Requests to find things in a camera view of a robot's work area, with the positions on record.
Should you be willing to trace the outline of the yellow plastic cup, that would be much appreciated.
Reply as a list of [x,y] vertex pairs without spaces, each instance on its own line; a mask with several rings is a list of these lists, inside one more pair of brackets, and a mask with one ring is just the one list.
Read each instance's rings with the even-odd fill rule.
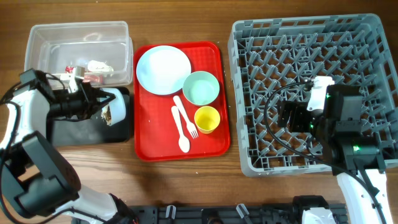
[[214,107],[202,106],[195,112],[194,121],[201,133],[210,134],[219,126],[221,116]]

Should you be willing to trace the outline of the red strawberry cake wrapper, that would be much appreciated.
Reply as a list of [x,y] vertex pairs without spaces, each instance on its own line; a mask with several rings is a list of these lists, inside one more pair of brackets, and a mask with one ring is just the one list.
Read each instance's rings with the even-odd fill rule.
[[[73,73],[75,70],[76,68],[72,66],[65,67],[65,73]],[[103,77],[101,75],[85,75],[83,82],[91,84],[103,84]]]

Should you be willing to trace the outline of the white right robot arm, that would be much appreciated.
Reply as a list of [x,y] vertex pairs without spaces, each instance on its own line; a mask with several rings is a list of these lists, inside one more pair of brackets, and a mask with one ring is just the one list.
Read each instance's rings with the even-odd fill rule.
[[326,85],[307,81],[309,103],[281,101],[280,128],[310,133],[322,146],[323,157],[310,160],[331,167],[344,195],[351,223],[392,223],[387,199],[386,163],[382,149],[361,133],[363,97],[358,86]]

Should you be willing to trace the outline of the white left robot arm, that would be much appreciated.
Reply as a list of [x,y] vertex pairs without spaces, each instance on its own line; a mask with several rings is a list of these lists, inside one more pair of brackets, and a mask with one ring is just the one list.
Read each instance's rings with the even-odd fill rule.
[[29,69],[1,98],[9,110],[1,142],[1,210],[13,223],[60,215],[73,223],[138,223],[120,198],[81,184],[72,165],[47,139],[49,121],[80,122],[107,108],[125,112],[117,88],[95,88],[75,72],[69,84],[53,90],[54,76]]

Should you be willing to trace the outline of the mint green bowl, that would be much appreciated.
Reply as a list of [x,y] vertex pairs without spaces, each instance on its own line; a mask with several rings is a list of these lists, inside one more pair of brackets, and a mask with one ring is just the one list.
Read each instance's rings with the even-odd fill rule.
[[220,83],[210,72],[191,73],[182,87],[184,97],[196,106],[206,106],[214,102],[220,93]]

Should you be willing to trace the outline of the light blue bowl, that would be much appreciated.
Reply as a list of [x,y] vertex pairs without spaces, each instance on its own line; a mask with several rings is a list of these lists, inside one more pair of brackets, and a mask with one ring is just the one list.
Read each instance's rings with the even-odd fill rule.
[[108,126],[112,126],[126,117],[126,105],[120,90],[117,88],[101,88],[101,90],[112,93],[116,98],[102,108],[101,117]]

